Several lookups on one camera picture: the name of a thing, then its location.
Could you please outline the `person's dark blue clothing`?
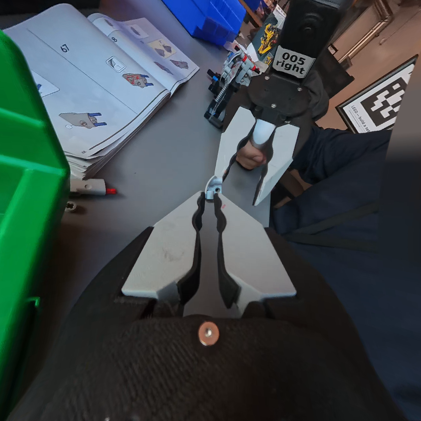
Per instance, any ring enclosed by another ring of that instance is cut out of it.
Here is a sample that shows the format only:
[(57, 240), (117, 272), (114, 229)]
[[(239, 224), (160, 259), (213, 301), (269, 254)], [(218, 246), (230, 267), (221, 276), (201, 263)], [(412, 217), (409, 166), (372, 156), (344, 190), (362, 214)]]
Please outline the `person's dark blue clothing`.
[(375, 253), (305, 246), (285, 234), (333, 215), (323, 183), (272, 211), (268, 231), (297, 296), (277, 320), (279, 420), (420, 420), (420, 275)]

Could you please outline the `green plastic bin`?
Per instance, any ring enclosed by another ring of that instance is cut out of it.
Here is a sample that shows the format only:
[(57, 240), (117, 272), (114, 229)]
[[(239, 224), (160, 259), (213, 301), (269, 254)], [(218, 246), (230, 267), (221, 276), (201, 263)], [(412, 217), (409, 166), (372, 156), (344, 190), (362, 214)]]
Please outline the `green plastic bin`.
[(0, 36), (0, 415), (18, 400), (50, 239), (70, 168), (19, 47)]

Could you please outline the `grey lego panel piece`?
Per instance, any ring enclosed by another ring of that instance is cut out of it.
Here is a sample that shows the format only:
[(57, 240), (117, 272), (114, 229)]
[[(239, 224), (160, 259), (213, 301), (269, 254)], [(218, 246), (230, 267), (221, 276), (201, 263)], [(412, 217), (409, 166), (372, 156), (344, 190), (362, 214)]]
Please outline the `grey lego panel piece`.
[(223, 183), (222, 177), (213, 176), (209, 179), (205, 187), (205, 199), (207, 201), (213, 201), (214, 195), (221, 193), (222, 183)]

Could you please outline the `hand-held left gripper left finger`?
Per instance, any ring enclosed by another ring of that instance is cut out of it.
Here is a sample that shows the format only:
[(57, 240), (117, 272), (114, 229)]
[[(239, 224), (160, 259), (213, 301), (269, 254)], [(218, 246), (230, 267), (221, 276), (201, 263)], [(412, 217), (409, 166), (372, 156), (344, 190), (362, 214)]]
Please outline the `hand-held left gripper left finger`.
[(143, 246), (122, 294), (185, 305), (200, 284), (200, 229), (204, 192), (197, 192), (158, 221)]

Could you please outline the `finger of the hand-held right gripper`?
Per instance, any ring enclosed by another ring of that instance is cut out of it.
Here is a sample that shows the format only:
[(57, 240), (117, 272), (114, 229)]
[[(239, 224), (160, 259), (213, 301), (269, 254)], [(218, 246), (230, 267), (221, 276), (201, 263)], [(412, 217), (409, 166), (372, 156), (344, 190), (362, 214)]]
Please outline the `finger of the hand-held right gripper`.
[(267, 159), (256, 187), (253, 206), (258, 206), (276, 186), (293, 160), (293, 152), (299, 127), (282, 125), (277, 127), (266, 142)]
[(256, 124), (251, 110), (239, 107), (226, 130), (221, 134), (214, 176), (224, 181), (229, 169), (235, 161), (239, 149), (242, 148)]

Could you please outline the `framed marker sign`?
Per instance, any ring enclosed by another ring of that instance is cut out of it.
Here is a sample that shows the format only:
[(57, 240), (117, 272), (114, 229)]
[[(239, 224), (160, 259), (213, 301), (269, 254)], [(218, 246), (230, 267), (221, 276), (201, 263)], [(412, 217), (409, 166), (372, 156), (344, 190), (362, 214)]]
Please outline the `framed marker sign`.
[(418, 54), (336, 106), (347, 128), (355, 133), (391, 130)]

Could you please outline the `blue plastic bin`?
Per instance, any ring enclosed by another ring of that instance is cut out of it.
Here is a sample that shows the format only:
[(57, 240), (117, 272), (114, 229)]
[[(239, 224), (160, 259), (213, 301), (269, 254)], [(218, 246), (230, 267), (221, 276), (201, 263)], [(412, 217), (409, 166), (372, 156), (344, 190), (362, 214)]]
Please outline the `blue plastic bin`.
[(164, 0), (194, 38), (223, 46), (237, 37), (246, 9), (237, 0)]

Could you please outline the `grey lego piece red pin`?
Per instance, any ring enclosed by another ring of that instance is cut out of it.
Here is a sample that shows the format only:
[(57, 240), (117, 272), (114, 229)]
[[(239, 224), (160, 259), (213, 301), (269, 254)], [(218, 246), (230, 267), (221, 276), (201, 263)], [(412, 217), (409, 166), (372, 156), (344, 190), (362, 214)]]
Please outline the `grey lego piece red pin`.
[(105, 196), (116, 195), (117, 190), (109, 188), (103, 179), (91, 178), (86, 180), (71, 179), (70, 180), (70, 195), (92, 195)]

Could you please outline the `person's right forearm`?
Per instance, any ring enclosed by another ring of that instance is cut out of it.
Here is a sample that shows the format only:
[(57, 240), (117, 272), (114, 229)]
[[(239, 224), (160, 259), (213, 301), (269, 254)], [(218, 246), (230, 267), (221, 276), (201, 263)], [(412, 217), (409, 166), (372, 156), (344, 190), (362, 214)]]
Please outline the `person's right forearm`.
[(308, 184), (316, 184), (371, 153), (387, 151), (391, 130), (352, 133), (313, 126), (290, 168)]

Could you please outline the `box with yellow vehicle picture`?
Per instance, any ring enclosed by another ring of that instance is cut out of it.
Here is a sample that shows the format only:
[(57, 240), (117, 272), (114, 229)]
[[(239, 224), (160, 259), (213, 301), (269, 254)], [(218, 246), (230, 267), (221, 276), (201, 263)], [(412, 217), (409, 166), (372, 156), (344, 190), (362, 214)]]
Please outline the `box with yellow vehicle picture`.
[(248, 55), (254, 63), (270, 65), (273, 62), (285, 19), (283, 8), (275, 5), (247, 47)]

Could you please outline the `lego instruction booklet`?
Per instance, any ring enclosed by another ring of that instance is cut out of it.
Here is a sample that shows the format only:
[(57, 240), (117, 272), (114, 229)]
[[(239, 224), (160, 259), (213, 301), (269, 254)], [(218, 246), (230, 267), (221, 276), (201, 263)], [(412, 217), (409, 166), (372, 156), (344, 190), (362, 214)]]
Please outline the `lego instruction booklet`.
[(22, 51), (71, 177), (92, 178), (198, 71), (146, 18), (58, 4), (4, 30)]

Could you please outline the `metal rack frame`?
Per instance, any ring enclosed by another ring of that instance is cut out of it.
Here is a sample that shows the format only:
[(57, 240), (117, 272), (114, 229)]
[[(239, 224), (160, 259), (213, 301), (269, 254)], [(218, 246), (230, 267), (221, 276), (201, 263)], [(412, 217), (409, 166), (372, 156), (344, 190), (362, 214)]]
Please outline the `metal rack frame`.
[(392, 3), (393, 1), (387, 0), (355, 3), (355, 6), (367, 5), (367, 8), (347, 23), (346, 28), (332, 42), (332, 47), (335, 48), (333, 56), (341, 66), (349, 68), (352, 59), (392, 23), (397, 11), (397, 6)]

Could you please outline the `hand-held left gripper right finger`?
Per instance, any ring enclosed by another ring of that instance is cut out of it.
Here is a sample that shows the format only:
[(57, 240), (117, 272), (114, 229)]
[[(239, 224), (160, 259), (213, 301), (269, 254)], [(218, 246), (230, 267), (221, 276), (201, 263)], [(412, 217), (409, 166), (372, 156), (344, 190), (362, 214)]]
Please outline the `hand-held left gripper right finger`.
[(218, 284), (226, 308), (297, 294), (263, 225), (222, 194), (213, 198)]

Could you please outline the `red and grey lego model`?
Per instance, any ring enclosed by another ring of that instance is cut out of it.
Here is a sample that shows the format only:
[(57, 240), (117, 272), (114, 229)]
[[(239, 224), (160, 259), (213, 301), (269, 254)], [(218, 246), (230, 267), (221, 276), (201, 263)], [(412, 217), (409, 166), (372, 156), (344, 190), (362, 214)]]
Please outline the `red and grey lego model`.
[(214, 127), (221, 129), (227, 104), (233, 94), (241, 86), (249, 86), (251, 77), (259, 75), (261, 70), (242, 49), (236, 47), (224, 61), (221, 73), (208, 69), (207, 74), (211, 79), (209, 91), (213, 94), (204, 117)]

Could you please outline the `person's right hand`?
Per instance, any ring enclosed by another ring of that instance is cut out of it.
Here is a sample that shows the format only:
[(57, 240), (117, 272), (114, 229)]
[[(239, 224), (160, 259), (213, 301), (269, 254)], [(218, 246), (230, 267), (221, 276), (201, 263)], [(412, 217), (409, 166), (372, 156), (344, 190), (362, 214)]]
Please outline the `person's right hand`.
[(236, 162), (242, 168), (251, 171), (266, 163), (266, 155), (248, 141), (244, 147), (237, 152)]

